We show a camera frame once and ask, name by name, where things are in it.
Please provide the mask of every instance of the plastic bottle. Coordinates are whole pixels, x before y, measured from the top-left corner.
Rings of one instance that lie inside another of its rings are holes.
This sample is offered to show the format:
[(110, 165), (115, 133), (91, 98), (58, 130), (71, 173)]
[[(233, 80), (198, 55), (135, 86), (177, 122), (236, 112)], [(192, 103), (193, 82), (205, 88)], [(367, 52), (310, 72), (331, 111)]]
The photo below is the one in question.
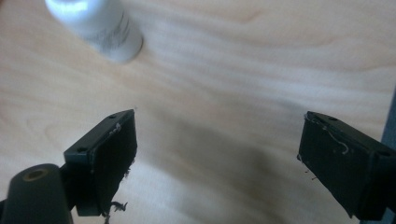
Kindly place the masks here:
[(120, 0), (46, 0), (49, 12), (109, 60), (130, 61), (143, 37)]

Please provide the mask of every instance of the light wood surface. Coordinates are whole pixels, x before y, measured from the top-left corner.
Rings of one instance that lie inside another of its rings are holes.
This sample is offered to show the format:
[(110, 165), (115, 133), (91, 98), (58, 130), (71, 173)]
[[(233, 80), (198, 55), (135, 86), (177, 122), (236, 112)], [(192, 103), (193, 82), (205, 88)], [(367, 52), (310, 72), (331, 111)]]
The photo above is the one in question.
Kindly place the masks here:
[[(380, 139), (396, 3), (124, 0), (145, 43), (108, 62), (43, 0), (0, 1), (0, 196), (134, 108), (138, 153), (111, 223), (358, 223), (296, 160), (307, 110)], [(77, 217), (76, 223), (103, 223)]]

